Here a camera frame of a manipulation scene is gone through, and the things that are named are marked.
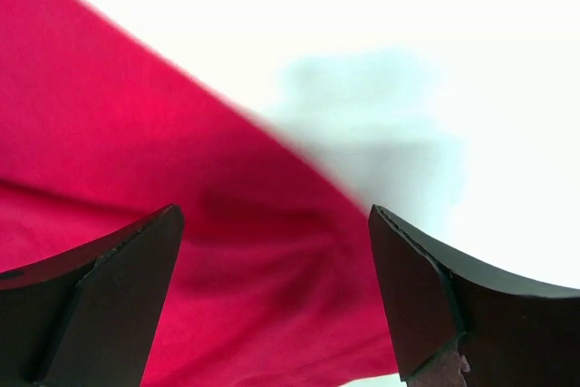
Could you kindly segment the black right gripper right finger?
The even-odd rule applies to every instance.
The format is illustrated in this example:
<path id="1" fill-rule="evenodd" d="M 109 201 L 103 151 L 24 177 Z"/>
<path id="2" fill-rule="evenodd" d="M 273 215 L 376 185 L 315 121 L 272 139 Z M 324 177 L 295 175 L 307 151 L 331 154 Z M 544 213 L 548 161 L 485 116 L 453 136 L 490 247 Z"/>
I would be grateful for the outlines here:
<path id="1" fill-rule="evenodd" d="M 380 206 L 369 231 L 405 384 L 578 385 L 576 289 L 492 266 Z"/>

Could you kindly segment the red t shirt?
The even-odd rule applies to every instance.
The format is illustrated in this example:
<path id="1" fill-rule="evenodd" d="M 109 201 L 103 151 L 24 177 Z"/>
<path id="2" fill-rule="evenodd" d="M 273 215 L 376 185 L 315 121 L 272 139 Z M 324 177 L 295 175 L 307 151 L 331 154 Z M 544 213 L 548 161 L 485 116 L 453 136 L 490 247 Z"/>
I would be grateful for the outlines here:
<path id="1" fill-rule="evenodd" d="M 396 372 L 351 200 L 78 0 L 1 0 L 2 268 L 169 203 L 185 231 L 145 385 Z"/>

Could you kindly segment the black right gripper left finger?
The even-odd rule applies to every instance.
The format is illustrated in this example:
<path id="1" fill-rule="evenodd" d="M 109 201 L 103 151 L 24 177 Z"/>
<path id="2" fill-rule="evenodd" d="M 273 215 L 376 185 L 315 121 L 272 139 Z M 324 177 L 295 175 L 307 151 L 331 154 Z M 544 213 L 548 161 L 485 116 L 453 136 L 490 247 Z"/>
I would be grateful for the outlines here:
<path id="1" fill-rule="evenodd" d="M 4 386 L 138 386 L 184 228 L 168 205 L 1 275 Z"/>

